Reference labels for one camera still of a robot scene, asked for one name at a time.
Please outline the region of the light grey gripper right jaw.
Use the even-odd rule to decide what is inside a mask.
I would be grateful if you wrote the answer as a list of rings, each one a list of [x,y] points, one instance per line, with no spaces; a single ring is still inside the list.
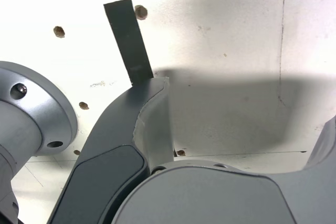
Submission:
[[[302,170],[178,164],[138,185],[113,223],[335,223],[335,119]]]

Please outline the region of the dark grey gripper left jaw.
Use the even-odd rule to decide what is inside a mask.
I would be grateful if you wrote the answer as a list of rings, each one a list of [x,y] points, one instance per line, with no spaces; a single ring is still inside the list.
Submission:
[[[130,192],[173,159],[169,79],[153,78],[121,94],[101,114],[49,223],[111,223]]]

